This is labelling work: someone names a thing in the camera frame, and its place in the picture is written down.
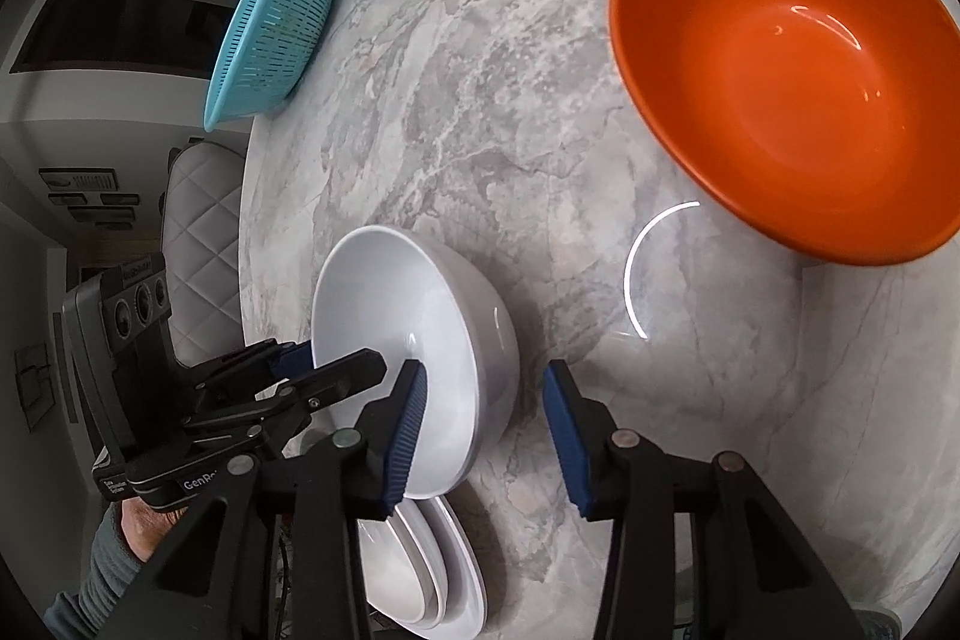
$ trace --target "window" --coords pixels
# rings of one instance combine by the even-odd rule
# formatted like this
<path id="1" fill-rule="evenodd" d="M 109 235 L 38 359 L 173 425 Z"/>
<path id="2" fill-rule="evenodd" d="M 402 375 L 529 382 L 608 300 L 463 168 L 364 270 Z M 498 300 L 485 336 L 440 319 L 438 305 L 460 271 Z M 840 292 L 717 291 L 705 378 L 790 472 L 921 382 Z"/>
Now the window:
<path id="1" fill-rule="evenodd" d="M 209 79 L 240 0 L 47 0 L 11 71 L 111 68 Z"/>

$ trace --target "orange bowl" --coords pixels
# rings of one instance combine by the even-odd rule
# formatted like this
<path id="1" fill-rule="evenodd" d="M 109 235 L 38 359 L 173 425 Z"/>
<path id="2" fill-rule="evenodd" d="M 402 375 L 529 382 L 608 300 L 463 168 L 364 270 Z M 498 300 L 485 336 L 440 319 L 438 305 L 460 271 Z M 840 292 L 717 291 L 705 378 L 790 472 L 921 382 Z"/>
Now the orange bowl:
<path id="1" fill-rule="evenodd" d="M 827 261 L 960 228 L 960 31 L 940 0 L 611 0 L 647 125 L 747 223 Z"/>

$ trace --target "white bowl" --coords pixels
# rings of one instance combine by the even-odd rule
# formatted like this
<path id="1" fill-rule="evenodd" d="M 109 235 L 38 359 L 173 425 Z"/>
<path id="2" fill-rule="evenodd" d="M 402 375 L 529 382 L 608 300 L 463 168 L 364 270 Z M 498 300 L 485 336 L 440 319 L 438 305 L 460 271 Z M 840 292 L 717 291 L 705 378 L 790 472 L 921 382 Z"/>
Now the white bowl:
<path id="1" fill-rule="evenodd" d="M 520 376 L 514 326 L 487 279 L 440 242 L 389 226 L 347 234 L 320 270 L 311 340 L 317 366 L 363 347 L 387 362 L 383 383 L 329 408 L 336 428 L 387 395 L 405 359 L 424 363 L 426 411 L 408 497 L 458 485 L 507 427 Z"/>

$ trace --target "picture frame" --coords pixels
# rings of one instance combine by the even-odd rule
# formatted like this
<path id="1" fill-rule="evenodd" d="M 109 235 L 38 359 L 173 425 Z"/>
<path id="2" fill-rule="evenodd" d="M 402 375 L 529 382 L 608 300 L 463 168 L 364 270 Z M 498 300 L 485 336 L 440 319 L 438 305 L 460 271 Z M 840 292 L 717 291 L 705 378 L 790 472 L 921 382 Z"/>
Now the picture frame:
<path id="1" fill-rule="evenodd" d="M 101 231 L 133 231 L 133 223 L 127 220 L 97 220 L 93 226 Z"/>
<path id="2" fill-rule="evenodd" d="M 86 194 L 69 193 L 69 191 L 61 194 L 47 194 L 47 199 L 50 199 L 50 203 L 55 207 L 85 207 L 88 203 Z"/>
<path id="3" fill-rule="evenodd" d="M 96 167 L 45 167 L 37 174 L 48 191 L 118 191 L 117 172 Z"/>
<path id="4" fill-rule="evenodd" d="M 13 351 L 13 365 L 20 408 L 27 420 L 27 430 L 32 432 L 56 405 L 46 342 Z"/>
<path id="5" fill-rule="evenodd" d="M 140 194 L 100 194 L 104 207 L 139 207 Z"/>
<path id="6" fill-rule="evenodd" d="M 70 217 L 77 223 L 133 223 L 136 213 L 133 207 L 67 207 Z"/>

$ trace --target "white plate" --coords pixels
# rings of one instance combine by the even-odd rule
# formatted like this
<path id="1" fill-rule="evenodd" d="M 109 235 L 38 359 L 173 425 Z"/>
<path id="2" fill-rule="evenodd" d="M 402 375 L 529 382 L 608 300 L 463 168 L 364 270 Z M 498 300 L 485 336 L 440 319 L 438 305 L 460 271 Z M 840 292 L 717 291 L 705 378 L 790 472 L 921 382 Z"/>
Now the white plate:
<path id="1" fill-rule="evenodd" d="M 402 524 L 407 528 L 410 539 L 416 546 L 416 553 L 426 564 L 430 573 L 430 581 L 432 581 L 434 599 L 430 600 L 429 605 L 427 605 L 424 617 L 416 623 L 419 626 L 426 627 L 426 629 L 435 627 L 443 619 L 448 602 L 448 577 L 446 576 L 446 564 L 443 562 L 443 553 L 440 552 L 440 544 L 437 542 L 429 523 L 426 522 L 424 514 L 412 499 L 405 499 L 398 504 L 394 509 L 394 514 L 387 519 L 387 523 L 391 525 Z"/>
<path id="2" fill-rule="evenodd" d="M 510 316 L 493 286 L 443 244 L 389 226 L 364 226 L 330 251 L 310 324 L 314 365 L 368 347 L 381 352 L 379 386 L 333 405 L 333 428 L 387 395 L 404 360 L 419 359 L 427 401 L 406 495 L 457 485 L 510 418 L 520 361 Z"/>
<path id="3" fill-rule="evenodd" d="M 437 594 L 406 525 L 358 521 L 357 533 L 367 602 L 395 621 L 429 619 Z"/>
<path id="4" fill-rule="evenodd" d="M 433 629 L 399 623 L 427 640 L 473 640 L 487 622 L 487 591 L 473 549 L 445 497 L 419 500 L 416 506 L 433 530 L 446 564 L 446 615 Z"/>

